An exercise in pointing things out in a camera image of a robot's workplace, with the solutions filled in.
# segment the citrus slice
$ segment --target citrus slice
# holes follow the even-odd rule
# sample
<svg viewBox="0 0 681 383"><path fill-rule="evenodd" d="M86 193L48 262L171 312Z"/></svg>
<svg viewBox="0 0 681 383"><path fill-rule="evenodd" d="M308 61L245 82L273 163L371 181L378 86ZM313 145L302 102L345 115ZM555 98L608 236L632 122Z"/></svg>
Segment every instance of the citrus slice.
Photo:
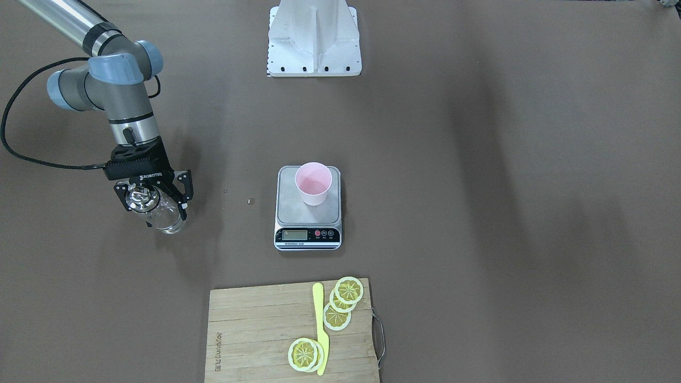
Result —
<svg viewBox="0 0 681 383"><path fill-rule="evenodd" d="M350 311L354 310L355 306L357 305L357 303L354 305L346 305L345 303L341 302L333 290L331 290L331 294L329 294L329 303L331 303L331 307L333 307L333 309L339 313L349 313Z"/></svg>
<svg viewBox="0 0 681 383"><path fill-rule="evenodd" d="M296 371L307 371L315 366L319 358L317 342L308 338L298 338L289 347L289 364Z"/></svg>
<svg viewBox="0 0 681 383"><path fill-rule="evenodd" d="M317 371L320 367L321 364L324 362L324 349L321 347L321 344L319 344L318 341L313 340L315 342L315 345L317 345L317 363L315 363L314 366L312 366L310 369L305 370L305 372L315 372Z"/></svg>
<svg viewBox="0 0 681 383"><path fill-rule="evenodd" d="M351 312L339 313L331 307L331 303L327 303L324 307L324 324L333 331L340 331L347 327L352 317Z"/></svg>
<svg viewBox="0 0 681 383"><path fill-rule="evenodd" d="M343 302L346 305L354 305L362 299L364 286L362 286L362 282L355 277L343 277L336 282L334 293L340 302Z"/></svg>

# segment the kitchen scale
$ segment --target kitchen scale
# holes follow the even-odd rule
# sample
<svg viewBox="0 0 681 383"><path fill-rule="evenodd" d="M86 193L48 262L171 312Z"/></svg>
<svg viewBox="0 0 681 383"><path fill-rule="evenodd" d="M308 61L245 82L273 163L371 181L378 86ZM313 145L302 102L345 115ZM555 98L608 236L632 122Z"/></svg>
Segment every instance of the kitchen scale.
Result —
<svg viewBox="0 0 681 383"><path fill-rule="evenodd" d="M335 250L341 246L341 172L331 170L331 188L324 202L309 206L300 198L296 172L300 166L284 166L276 182L274 247L283 251Z"/></svg>

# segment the plastic cup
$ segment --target plastic cup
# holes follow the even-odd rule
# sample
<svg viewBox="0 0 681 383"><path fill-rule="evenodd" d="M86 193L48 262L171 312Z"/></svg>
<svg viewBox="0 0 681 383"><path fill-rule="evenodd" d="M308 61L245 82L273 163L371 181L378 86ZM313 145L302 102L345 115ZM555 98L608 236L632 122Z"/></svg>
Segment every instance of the plastic cup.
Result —
<svg viewBox="0 0 681 383"><path fill-rule="evenodd" d="M296 171L296 187L302 201L310 206L324 202L331 183L331 170L319 162L308 162Z"/></svg>

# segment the blue cap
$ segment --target blue cap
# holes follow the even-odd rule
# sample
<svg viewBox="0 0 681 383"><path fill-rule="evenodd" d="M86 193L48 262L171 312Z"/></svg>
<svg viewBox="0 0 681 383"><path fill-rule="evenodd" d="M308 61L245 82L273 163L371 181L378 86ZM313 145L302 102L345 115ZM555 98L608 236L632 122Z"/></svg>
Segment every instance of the blue cap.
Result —
<svg viewBox="0 0 681 383"><path fill-rule="evenodd" d="M59 88L59 76L61 76L61 72L64 72L65 70L68 69L58 70L50 75L50 78L47 79L47 94L50 96L52 102L54 102L59 108L76 110L66 102Z"/></svg>
<svg viewBox="0 0 681 383"><path fill-rule="evenodd" d="M163 70L163 57L161 56L159 49L146 40L140 40L136 43L141 45L146 51L146 55L149 56L149 63L151 63L151 75L149 78L161 73L161 70Z"/></svg>
<svg viewBox="0 0 681 383"><path fill-rule="evenodd" d="M92 57L87 62L90 74L99 81L116 85L133 85L144 81L137 59L131 53Z"/></svg>

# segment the wooden cutting board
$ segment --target wooden cutting board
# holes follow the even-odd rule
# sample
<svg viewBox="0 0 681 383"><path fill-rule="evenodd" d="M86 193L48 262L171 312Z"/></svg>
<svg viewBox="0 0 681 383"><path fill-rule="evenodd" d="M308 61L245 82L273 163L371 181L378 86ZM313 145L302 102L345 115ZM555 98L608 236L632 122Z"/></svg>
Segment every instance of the wooden cutting board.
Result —
<svg viewBox="0 0 681 383"><path fill-rule="evenodd" d="M369 280L350 323L329 334L324 375L291 368L288 349L300 337L317 338L314 282L212 290L208 309L206 383L380 383L372 335ZM324 305L336 281L323 281Z"/></svg>

